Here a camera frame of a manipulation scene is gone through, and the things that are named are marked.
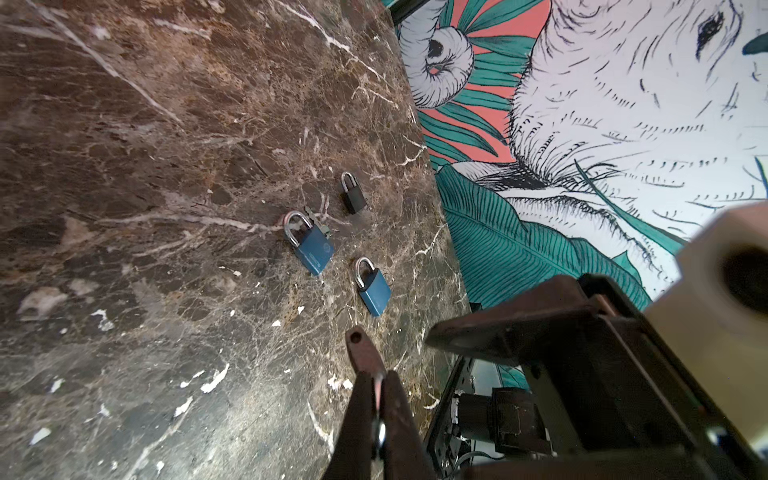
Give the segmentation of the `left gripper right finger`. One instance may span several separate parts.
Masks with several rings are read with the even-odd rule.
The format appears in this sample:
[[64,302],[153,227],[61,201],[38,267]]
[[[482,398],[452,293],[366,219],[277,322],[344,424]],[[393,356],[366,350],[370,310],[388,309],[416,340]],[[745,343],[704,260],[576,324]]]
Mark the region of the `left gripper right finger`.
[[387,372],[381,387],[380,419],[385,427],[381,447],[384,478],[434,479],[398,373]]

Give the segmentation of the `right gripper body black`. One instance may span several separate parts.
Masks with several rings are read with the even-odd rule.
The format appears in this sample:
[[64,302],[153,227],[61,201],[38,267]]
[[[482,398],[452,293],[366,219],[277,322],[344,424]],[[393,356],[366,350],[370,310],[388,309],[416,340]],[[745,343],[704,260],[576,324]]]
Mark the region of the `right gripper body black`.
[[467,479],[763,479],[767,462],[608,277],[553,277],[426,344],[521,366],[554,453]]

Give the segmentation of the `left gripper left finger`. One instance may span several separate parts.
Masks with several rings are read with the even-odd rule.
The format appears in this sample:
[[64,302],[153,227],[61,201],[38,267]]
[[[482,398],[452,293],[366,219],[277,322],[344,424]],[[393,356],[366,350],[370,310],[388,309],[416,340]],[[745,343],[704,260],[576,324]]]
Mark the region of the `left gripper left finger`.
[[371,375],[359,373],[323,480],[371,478],[374,400]]

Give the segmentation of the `blue padlock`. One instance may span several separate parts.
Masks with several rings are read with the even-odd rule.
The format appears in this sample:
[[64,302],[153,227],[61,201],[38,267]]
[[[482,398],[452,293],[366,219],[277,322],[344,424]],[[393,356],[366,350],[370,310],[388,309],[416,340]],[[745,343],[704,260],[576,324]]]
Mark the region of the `blue padlock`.
[[354,264],[354,277],[358,294],[373,317],[380,317],[391,298],[391,289],[382,273],[367,257]]
[[[306,227],[305,235],[298,240],[291,229],[291,221],[298,218]],[[319,276],[333,257],[335,248],[323,233],[300,211],[293,210],[283,217],[283,231],[299,261],[313,275]]]

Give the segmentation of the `silver key of grey padlock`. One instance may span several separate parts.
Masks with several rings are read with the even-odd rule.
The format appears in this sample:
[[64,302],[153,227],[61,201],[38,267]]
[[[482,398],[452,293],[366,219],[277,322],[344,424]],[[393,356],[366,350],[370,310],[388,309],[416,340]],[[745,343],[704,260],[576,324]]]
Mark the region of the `silver key of grey padlock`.
[[374,408],[380,415],[382,383],[386,377],[386,368],[373,341],[361,326],[355,326],[345,333],[348,357],[356,374],[368,374],[372,379]]

